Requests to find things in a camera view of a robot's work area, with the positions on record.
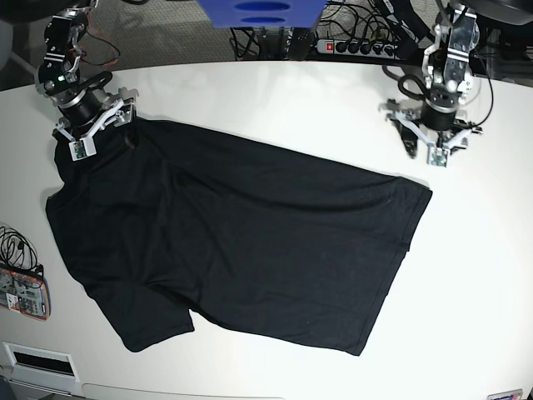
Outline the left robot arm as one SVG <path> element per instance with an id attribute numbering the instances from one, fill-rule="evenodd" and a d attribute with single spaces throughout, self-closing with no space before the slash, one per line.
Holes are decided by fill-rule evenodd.
<path id="1" fill-rule="evenodd" d="M 458 117 L 473 85 L 471 54 L 479 57 L 481 29 L 477 18 L 483 17 L 510 25 L 532 22 L 531 1 L 450 1 L 437 6 L 441 20 L 433 27 L 433 43 L 422 56 L 421 75 L 405 74 L 396 79 L 397 88 L 418 107 L 402 107 L 394 99 L 381 107 L 386 119 L 394 124 L 404 148 L 411 158 L 418 153 L 418 143 L 427 148 L 426 162 L 446 167 L 449 158 L 465 150 L 468 137 L 481 135 L 483 125 L 495 106 L 495 94 L 489 86 L 491 103 L 486 116 L 479 122 Z"/>

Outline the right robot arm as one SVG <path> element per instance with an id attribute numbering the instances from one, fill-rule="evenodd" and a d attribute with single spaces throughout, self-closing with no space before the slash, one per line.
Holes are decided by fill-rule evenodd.
<path id="1" fill-rule="evenodd" d="M 129 124 L 137 114 L 138 90 L 121 87 L 116 94 L 105 90 L 111 72 L 82 78 L 80 41 L 92 34 L 89 13 L 97 5 L 97 1 L 76 1 L 53 15 L 44 33 L 47 51 L 35 74 L 37 92 L 62 114 L 53 132 L 67 139 L 74 161 L 97 153 L 97 133 Z"/>

